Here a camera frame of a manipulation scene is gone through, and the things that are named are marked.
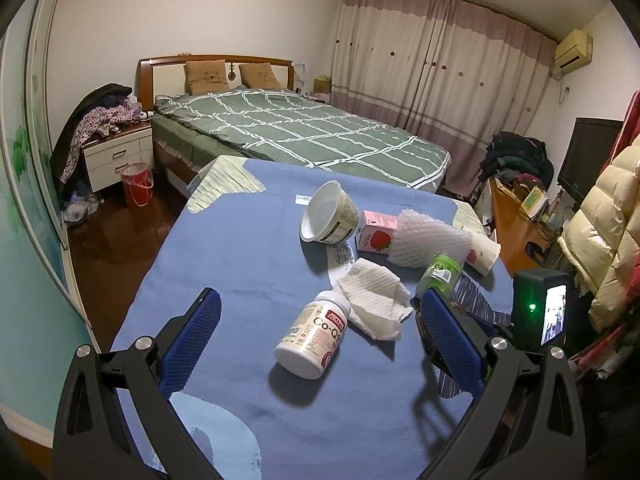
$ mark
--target red trash bin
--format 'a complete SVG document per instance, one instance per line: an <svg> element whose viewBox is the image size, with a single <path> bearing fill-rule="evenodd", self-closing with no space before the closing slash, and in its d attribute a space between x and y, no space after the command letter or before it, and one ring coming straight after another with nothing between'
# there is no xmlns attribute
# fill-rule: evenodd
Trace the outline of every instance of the red trash bin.
<svg viewBox="0 0 640 480"><path fill-rule="evenodd" d="M149 203L154 194L154 175L148 164L129 164L120 172L120 179L129 207L142 207Z"/></svg>

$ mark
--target television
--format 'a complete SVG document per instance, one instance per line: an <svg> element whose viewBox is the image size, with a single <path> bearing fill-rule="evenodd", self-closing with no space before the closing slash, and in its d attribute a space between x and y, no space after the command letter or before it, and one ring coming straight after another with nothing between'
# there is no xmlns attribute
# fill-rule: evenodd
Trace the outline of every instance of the television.
<svg viewBox="0 0 640 480"><path fill-rule="evenodd" d="M558 173L558 184L580 205L596 183L622 129L622 121L609 119L575 120L574 134Z"/></svg>

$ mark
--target monitor screen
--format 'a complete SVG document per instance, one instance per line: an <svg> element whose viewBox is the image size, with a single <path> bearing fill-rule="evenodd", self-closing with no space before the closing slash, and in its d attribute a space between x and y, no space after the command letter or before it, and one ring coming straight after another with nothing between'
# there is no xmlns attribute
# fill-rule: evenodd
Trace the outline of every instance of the monitor screen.
<svg viewBox="0 0 640 480"><path fill-rule="evenodd" d="M558 174L558 184L578 204L596 183L621 129L622 121L583 117L575 120L574 134Z"/></svg>
<svg viewBox="0 0 640 480"><path fill-rule="evenodd" d="M546 291L545 321L542 328L541 345L551 341L564 328L566 285L554 286Z"/></svg>

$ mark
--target wooden headboard frame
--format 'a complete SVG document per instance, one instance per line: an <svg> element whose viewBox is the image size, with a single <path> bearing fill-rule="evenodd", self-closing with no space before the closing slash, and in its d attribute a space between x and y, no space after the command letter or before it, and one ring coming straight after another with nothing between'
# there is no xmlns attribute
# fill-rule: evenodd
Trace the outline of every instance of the wooden headboard frame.
<svg viewBox="0 0 640 480"><path fill-rule="evenodd" d="M216 61L224 59L229 63L271 63L272 65L287 67L287 88L293 90L293 64L286 59L255 56L225 56L220 54L187 54L183 56L149 57L141 59L138 64L138 92L142 109L145 112L154 109L156 96L154 95L154 67L174 64L184 64L187 61Z"/></svg>

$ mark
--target strawberry picture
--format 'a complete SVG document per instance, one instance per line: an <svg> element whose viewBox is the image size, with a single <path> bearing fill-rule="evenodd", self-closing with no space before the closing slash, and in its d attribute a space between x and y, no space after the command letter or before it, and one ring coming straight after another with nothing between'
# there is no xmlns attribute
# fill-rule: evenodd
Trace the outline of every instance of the strawberry picture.
<svg viewBox="0 0 640 480"><path fill-rule="evenodd" d="M380 252L391 245L391 236L384 231L376 231L371 237L370 245L373 249Z"/></svg>

